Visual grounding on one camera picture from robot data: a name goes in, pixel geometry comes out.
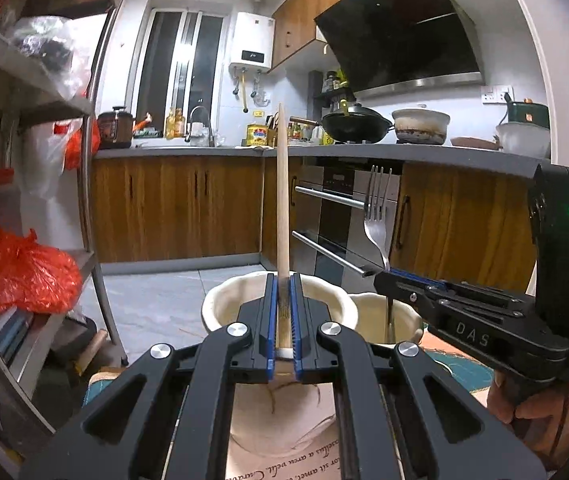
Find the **person right hand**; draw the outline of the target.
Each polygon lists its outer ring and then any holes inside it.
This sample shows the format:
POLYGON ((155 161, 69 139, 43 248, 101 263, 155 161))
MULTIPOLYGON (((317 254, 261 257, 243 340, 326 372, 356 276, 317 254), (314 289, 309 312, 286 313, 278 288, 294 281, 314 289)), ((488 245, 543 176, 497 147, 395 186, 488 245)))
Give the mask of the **person right hand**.
POLYGON ((526 437, 525 444, 545 463, 547 471, 555 471, 569 458, 569 404, 560 389, 549 388, 530 396, 515 406, 505 396, 505 375, 497 370, 488 391, 487 410, 501 422, 510 425, 513 418, 541 420, 546 430, 526 437))

